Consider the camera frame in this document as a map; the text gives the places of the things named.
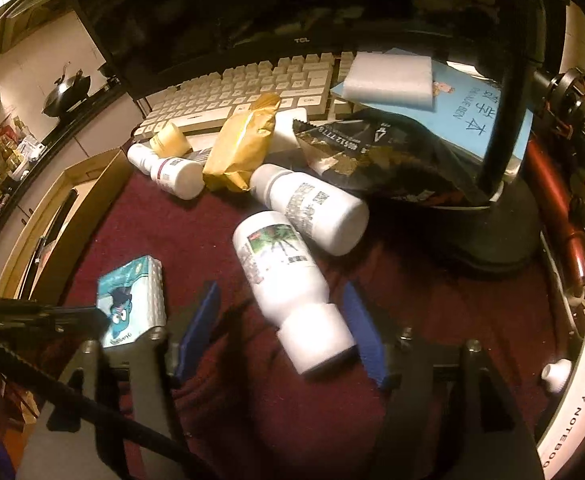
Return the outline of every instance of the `maroon fabric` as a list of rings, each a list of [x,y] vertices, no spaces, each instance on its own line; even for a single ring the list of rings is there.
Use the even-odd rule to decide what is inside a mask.
[[[231,242],[258,210],[249,195],[206,192],[185,203],[136,173],[95,232],[65,304],[93,303],[99,276],[144,254],[163,264],[169,315],[204,280],[217,280],[222,308],[212,342],[197,375],[175,393],[191,449],[225,479],[363,478],[384,397],[356,360],[323,380],[295,373]],[[429,340],[480,339],[532,427],[547,405],[539,372],[559,353],[541,263],[502,280],[457,275],[423,250],[400,212],[372,203],[368,230],[347,256],[312,248],[332,300],[339,304],[346,281],[357,278],[371,300]],[[139,467],[131,464],[134,473]]]

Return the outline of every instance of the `keyboard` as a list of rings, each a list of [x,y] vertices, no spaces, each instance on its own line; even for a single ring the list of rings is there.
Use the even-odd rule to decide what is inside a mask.
[[[231,115],[248,110],[261,94],[270,92],[281,97],[280,110],[304,107],[310,118],[325,118],[331,83],[343,72],[338,68],[339,59],[344,70],[349,69],[353,53],[282,57],[275,66],[262,60],[184,81],[153,106],[134,136],[152,137],[168,121],[182,132],[220,128]],[[339,112],[349,113],[349,104],[341,103]]]

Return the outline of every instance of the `white foam block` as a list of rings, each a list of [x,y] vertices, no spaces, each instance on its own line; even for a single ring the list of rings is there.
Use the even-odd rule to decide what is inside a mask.
[[[359,52],[344,80],[345,99],[433,108],[433,64],[426,56]]]
[[[283,110],[274,115],[274,129],[272,130],[269,153],[299,148],[297,137],[293,132],[293,120],[295,119],[305,123],[308,120],[306,108]]]

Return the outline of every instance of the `tan wrapped package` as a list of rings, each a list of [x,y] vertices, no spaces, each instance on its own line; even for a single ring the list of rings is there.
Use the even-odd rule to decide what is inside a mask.
[[[204,166],[208,189],[249,190],[250,176],[268,153],[279,103],[279,95],[263,94],[249,110],[224,123]]]

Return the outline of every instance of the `cartoon character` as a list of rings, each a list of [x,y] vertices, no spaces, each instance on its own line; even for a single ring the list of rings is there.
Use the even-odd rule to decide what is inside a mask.
[[[131,288],[130,286],[118,286],[110,292],[112,297],[110,319],[112,321],[113,338],[119,337],[130,324],[130,311],[132,310]]]

